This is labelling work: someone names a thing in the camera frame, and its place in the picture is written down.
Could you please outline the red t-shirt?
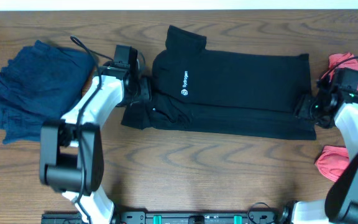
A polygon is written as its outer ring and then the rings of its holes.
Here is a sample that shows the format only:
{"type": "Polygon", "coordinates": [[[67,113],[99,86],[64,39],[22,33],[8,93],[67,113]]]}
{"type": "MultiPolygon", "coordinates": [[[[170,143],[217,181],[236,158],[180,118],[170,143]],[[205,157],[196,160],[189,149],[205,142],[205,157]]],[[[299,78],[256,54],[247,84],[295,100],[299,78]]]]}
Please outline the red t-shirt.
{"type": "Polygon", "coordinates": [[[358,179],[351,177],[358,155],[358,57],[334,54],[329,69],[318,80],[319,92],[309,114],[325,129],[338,128],[344,145],[324,146],[316,167],[341,190],[349,192],[358,179]]]}

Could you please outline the black t-shirt with white logo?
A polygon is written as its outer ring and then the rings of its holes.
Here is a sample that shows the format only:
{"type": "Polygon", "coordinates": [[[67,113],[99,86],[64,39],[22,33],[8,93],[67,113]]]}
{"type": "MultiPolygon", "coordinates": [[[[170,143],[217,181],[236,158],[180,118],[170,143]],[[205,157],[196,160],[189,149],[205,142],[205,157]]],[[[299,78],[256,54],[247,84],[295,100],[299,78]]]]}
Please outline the black t-shirt with white logo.
{"type": "Polygon", "coordinates": [[[126,108],[122,124],[314,140],[314,125],[294,114],[311,92],[308,54],[252,55],[208,50],[207,38],[175,26],[152,65],[151,99],[126,108]]]}

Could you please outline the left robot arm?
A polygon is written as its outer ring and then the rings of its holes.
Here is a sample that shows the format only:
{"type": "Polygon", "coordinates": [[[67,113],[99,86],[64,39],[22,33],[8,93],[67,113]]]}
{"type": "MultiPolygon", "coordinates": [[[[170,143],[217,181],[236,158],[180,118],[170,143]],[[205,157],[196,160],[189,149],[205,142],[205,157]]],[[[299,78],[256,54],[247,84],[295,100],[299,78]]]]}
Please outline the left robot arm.
{"type": "Polygon", "coordinates": [[[67,198],[79,211],[78,223],[116,223],[114,203],[101,182],[104,174],[101,129],[116,107],[151,99],[143,68],[105,65],[95,71],[88,91],[61,118],[40,131],[40,182],[67,198]]]}

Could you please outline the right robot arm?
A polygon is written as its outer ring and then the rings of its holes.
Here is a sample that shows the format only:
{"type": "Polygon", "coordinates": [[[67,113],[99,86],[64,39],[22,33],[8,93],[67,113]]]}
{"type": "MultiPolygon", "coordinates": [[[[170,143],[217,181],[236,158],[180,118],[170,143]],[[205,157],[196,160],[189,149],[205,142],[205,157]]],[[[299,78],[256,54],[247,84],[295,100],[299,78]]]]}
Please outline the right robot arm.
{"type": "Polygon", "coordinates": [[[288,223],[358,223],[358,96],[345,93],[334,124],[348,151],[349,165],[324,200],[294,203],[288,223]]]}

